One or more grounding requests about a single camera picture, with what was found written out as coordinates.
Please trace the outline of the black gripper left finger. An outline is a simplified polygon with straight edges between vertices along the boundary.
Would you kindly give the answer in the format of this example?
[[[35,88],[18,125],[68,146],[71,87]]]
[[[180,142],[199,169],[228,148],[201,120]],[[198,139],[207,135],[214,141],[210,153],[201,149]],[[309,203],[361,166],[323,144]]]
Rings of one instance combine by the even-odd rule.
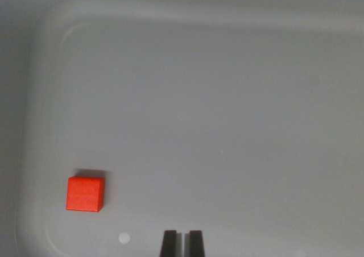
[[[160,257],[175,257],[177,245],[177,231],[166,230],[163,235]]]

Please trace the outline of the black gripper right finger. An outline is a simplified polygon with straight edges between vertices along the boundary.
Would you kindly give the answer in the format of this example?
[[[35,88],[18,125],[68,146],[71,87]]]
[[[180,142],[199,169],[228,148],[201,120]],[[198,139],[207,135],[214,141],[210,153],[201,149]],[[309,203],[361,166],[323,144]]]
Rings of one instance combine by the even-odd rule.
[[[189,256],[205,257],[204,240],[201,230],[191,230],[189,232]]]

